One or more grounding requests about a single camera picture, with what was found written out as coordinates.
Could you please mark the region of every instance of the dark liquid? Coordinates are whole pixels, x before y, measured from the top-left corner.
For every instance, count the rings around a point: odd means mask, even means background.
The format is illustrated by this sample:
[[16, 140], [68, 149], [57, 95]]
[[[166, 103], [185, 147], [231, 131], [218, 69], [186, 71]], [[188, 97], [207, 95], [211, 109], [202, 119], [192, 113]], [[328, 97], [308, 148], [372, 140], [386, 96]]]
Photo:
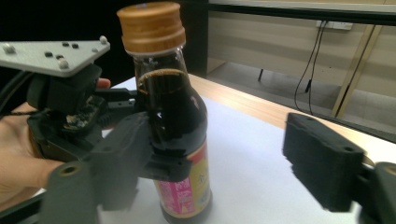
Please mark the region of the dark liquid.
[[[206, 138], [207, 114], [204, 101], [191, 87], [187, 75], [175, 69], [163, 69], [139, 78], [139, 93], [148, 111], [150, 140], [158, 154], [186, 157], [197, 150]], [[163, 216], [171, 223], [202, 223], [212, 204], [199, 214], [173, 217], [163, 208]]]

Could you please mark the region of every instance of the electrical outlet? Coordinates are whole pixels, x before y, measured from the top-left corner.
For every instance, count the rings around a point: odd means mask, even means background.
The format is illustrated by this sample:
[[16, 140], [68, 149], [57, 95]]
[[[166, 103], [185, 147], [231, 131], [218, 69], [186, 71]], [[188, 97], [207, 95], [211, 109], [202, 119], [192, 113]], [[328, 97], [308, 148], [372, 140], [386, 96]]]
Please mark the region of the electrical outlet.
[[[317, 27], [323, 26], [322, 21], [317, 21]], [[334, 22], [333, 21], [328, 21], [326, 23], [325, 28], [332, 29], [334, 27]]]
[[337, 30], [350, 30], [350, 29], [352, 29], [352, 25], [353, 25], [353, 23], [350, 23], [350, 22], [335, 21], [332, 28], [337, 29]]

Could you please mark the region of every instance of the human hand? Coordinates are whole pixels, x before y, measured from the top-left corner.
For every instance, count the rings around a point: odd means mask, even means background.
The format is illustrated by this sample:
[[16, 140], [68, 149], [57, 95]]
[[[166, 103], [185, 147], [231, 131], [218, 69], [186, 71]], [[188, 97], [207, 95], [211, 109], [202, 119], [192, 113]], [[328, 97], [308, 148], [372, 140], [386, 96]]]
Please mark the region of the human hand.
[[[98, 88], [109, 88], [100, 78]], [[27, 103], [15, 111], [35, 110]], [[28, 116], [5, 116], [0, 120], [0, 211], [23, 202], [46, 187], [50, 173], [61, 161], [38, 158], [29, 137]]]

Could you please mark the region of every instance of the table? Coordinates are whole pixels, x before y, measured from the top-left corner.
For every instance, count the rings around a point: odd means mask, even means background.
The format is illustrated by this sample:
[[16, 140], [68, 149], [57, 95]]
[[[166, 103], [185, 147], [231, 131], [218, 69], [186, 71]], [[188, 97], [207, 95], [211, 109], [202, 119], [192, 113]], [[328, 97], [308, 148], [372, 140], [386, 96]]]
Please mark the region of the table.
[[[205, 223], [356, 223], [351, 213], [321, 209], [294, 177], [282, 155], [286, 116], [295, 110], [214, 82], [190, 76], [203, 96], [213, 208]], [[134, 79], [121, 86], [134, 89]], [[323, 123], [367, 150], [373, 161], [395, 161], [396, 145], [347, 128]], [[166, 224], [151, 180], [140, 179], [131, 211], [103, 212], [104, 223]]]

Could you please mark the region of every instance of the black plastic part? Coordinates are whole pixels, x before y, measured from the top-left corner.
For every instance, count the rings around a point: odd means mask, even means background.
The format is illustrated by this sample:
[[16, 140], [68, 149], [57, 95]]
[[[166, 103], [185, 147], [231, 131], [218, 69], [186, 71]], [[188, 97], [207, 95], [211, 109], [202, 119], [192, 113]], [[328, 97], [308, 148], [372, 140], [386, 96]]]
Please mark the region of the black plastic part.
[[146, 113], [126, 117], [95, 146], [90, 157], [93, 180], [98, 203], [105, 210], [121, 210], [132, 205], [138, 172], [150, 153]]
[[74, 115], [94, 93], [101, 73], [100, 67], [90, 64], [68, 78], [41, 75], [45, 77], [38, 77], [31, 83], [27, 101], [40, 110], [50, 108]]
[[349, 193], [352, 200], [361, 205], [361, 223], [379, 224], [381, 223], [380, 217], [374, 200], [375, 189], [373, 189], [371, 184], [374, 176], [374, 168], [366, 165], [363, 165], [361, 168], [361, 173], [356, 176]]
[[128, 101], [137, 97], [137, 91], [128, 89], [97, 89], [94, 95], [104, 98], [107, 102]]
[[288, 115], [283, 154], [295, 176], [332, 212], [349, 211], [348, 194], [361, 172], [363, 150], [308, 116]]
[[19, 203], [13, 207], [0, 212], [1, 224], [15, 224], [15, 223], [37, 223], [38, 211], [44, 198], [44, 194], [38, 194], [35, 197]]
[[186, 158], [153, 154], [139, 173], [140, 177], [168, 182], [179, 182], [190, 174], [192, 162]]
[[29, 89], [27, 92], [27, 102], [30, 106], [43, 110], [47, 105], [47, 95], [50, 85], [50, 77], [35, 74], [32, 81], [30, 82]]
[[[93, 143], [82, 143], [84, 141], [82, 136], [76, 136], [76, 138], [72, 136], [67, 137], [66, 133], [62, 133], [61, 131], [64, 127], [64, 120], [57, 119], [56, 117], [56, 115], [41, 112], [32, 115], [27, 120], [35, 140], [35, 147], [46, 159], [81, 161], [86, 158], [93, 148]], [[97, 138], [102, 138], [101, 130], [91, 129], [87, 133], [90, 138], [92, 138], [93, 134]]]
[[88, 163], [72, 161], [52, 172], [39, 224], [97, 224], [97, 203]]
[[372, 188], [375, 205], [383, 224], [396, 223], [396, 164], [380, 162], [375, 166]]

